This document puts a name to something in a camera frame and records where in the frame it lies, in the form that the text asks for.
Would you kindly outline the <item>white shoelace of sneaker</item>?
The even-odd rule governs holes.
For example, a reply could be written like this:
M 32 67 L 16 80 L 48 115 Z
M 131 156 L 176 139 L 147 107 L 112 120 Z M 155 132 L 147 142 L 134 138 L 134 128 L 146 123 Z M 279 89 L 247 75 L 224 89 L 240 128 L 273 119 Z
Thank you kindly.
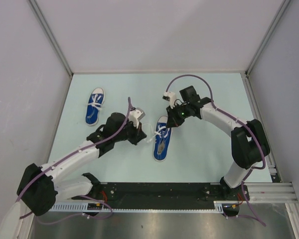
M 155 142 L 157 144 L 163 142 L 169 142 L 172 131 L 171 128 L 167 128 L 167 124 L 163 122 L 158 122 L 156 124 L 156 128 L 153 128 L 151 124 L 146 123 L 143 126 L 149 126 L 150 132 L 149 134 L 143 139 L 146 143 Z

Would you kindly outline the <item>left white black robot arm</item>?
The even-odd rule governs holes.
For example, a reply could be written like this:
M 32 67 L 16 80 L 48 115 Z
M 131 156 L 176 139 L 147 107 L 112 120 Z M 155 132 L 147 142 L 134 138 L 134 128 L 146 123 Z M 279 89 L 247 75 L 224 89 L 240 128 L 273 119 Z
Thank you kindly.
M 17 190 L 17 201 L 23 201 L 36 216 L 42 216 L 63 199 L 84 195 L 89 199 L 97 198 L 99 181 L 91 173 L 84 173 L 74 181 L 66 177 L 112 150 L 117 142 L 137 145 L 145 139 L 147 135 L 141 123 L 144 116 L 139 108 L 134 108 L 127 116 L 112 113 L 74 152 L 41 166 L 34 163 L 27 166 Z

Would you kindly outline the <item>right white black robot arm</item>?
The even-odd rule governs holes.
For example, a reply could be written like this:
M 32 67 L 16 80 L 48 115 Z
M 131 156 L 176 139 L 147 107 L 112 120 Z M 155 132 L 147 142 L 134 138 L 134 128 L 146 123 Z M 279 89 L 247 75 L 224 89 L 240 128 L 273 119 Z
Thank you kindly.
M 255 169 L 266 166 L 265 157 L 270 153 L 269 144 L 259 120 L 243 121 L 217 107 L 212 97 L 201 98 L 193 86 L 180 91 L 183 102 L 177 104 L 176 94 L 166 91 L 163 99 L 167 107 L 167 127 L 179 127 L 186 118 L 197 117 L 207 121 L 231 139 L 233 163 L 227 174 L 220 180 L 220 195 L 231 200 L 238 194 L 244 180 Z

